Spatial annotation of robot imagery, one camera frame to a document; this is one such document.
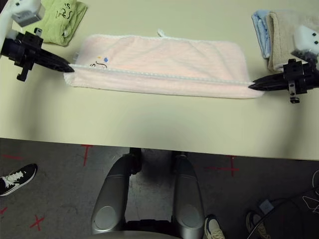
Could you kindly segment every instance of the red tape cross mark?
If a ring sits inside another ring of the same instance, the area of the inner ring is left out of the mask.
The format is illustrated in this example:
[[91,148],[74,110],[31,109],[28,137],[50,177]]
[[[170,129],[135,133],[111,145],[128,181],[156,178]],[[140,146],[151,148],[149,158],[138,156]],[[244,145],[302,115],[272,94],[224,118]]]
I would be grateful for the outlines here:
[[0,210],[0,214],[2,215],[7,209],[8,209],[8,207],[5,207],[2,210]]
[[[228,157],[230,157],[230,167],[233,169],[234,168],[234,158],[235,156],[233,155],[228,155]],[[234,177],[235,172],[234,170],[231,171],[231,176]]]
[[16,159],[16,160],[22,160],[22,157],[20,157],[20,156],[12,156],[12,155],[7,155],[7,154],[3,154],[2,157]]
[[205,167],[205,169],[223,170],[223,171],[239,171],[239,168]]
[[81,146],[85,147],[84,162],[83,162],[83,167],[85,167],[86,161],[87,161],[87,159],[88,159],[89,147],[93,147],[93,145],[83,144],[83,145],[81,145]]
[[38,217],[37,217],[37,215],[35,215],[35,223],[32,224],[32,225],[30,226],[30,228],[32,228],[32,227],[34,227],[35,225],[37,225],[38,231],[41,231],[40,222],[42,222],[43,220],[44,220],[44,217],[39,220]]

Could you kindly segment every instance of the white shoelace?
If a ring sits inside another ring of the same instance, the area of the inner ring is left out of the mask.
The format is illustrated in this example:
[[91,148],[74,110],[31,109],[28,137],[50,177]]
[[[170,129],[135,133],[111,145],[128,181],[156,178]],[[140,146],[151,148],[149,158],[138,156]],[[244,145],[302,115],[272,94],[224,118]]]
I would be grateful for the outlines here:
[[4,180],[5,187],[8,188],[10,185],[14,185],[16,181],[21,177],[23,177],[23,173],[20,171],[9,176],[3,177],[2,179]]
[[217,229],[212,232],[211,234],[212,239],[225,239],[225,236],[223,234],[223,231],[221,229]]
[[267,234],[265,225],[263,223],[258,226],[257,231],[262,239],[271,239],[270,235]]

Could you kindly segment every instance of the stack of towels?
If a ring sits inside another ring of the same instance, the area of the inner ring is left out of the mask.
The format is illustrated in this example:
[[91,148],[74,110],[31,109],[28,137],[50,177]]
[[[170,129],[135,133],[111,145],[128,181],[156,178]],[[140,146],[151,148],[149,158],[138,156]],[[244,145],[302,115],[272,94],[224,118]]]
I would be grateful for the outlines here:
[[269,58],[268,69],[283,71],[283,65],[293,56],[294,32],[304,25],[319,32],[319,16],[305,15],[292,10],[258,10],[252,15],[258,42],[264,58]]

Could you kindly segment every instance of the beige tabletop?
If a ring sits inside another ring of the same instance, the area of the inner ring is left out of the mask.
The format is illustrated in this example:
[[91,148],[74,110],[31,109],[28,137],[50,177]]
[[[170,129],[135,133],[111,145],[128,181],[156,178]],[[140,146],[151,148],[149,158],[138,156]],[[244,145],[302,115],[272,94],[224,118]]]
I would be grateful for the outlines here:
[[[227,40],[243,49],[252,80],[269,74],[251,14],[257,9],[318,13],[318,0],[83,0],[68,47],[43,48],[73,61],[95,33]],[[286,91],[237,100],[73,88],[63,74],[0,59],[0,137],[228,155],[319,159],[319,91],[292,105]]]

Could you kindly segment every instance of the beige towel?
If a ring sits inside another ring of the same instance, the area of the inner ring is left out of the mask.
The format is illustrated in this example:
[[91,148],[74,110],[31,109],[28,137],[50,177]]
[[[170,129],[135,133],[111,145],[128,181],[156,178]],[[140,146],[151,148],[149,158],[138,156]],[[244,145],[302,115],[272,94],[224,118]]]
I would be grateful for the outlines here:
[[319,16],[310,16],[291,10],[271,11],[267,16],[267,26],[271,41],[271,55],[268,69],[271,71],[283,71],[283,65],[288,60],[299,58],[291,52],[294,47],[294,32],[300,25],[319,32]]

